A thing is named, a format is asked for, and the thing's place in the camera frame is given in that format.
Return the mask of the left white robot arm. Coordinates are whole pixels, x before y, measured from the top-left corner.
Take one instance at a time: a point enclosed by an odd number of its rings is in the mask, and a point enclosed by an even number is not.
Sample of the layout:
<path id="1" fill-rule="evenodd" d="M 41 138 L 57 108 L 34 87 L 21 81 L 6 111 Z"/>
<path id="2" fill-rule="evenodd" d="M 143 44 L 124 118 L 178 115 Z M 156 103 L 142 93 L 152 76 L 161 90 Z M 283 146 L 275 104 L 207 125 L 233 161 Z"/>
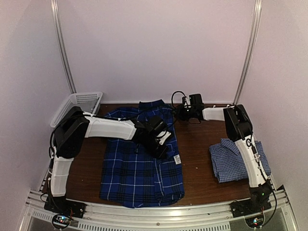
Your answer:
<path id="1" fill-rule="evenodd" d="M 69 210 L 66 184 L 74 158 L 80 153 L 83 141 L 90 137 L 118 138 L 142 145 L 156 159 L 167 155 L 166 141 L 171 138 L 168 125 L 159 116 L 148 121 L 131 118 L 112 118 L 72 107 L 54 127 L 51 139 L 52 172 L 49 184 L 50 205 L 59 214 Z"/>

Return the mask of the dark blue plaid shirt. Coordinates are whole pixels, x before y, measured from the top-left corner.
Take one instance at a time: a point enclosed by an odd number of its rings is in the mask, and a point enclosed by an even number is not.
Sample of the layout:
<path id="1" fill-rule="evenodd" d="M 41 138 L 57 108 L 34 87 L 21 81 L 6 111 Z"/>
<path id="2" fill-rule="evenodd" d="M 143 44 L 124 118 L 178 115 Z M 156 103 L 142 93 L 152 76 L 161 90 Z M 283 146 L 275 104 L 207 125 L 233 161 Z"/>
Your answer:
<path id="1" fill-rule="evenodd" d="M 171 106 L 163 100 L 118 107 L 107 117 L 135 117 L 148 121 L 159 116 L 171 131 L 165 159 L 155 159 L 132 141 L 109 139 L 103 158 L 99 198 L 129 208 L 168 206 L 185 196 L 182 165 Z"/>

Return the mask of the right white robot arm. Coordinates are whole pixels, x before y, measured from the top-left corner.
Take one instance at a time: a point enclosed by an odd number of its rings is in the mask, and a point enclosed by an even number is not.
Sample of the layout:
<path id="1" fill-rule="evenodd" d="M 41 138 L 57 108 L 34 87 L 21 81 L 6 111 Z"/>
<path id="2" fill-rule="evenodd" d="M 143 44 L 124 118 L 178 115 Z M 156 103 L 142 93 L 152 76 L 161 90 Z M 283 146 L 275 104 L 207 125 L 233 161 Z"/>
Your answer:
<path id="1" fill-rule="evenodd" d="M 183 95 L 182 103 L 175 106 L 172 101 L 171 105 L 178 120 L 198 119 L 200 122 L 215 120 L 225 123 L 226 134 L 239 151 L 249 180 L 250 199 L 245 207 L 253 213 L 266 208 L 273 189 L 257 151 L 253 125 L 244 106 L 234 104 L 208 107 L 204 105 L 200 94 Z"/>

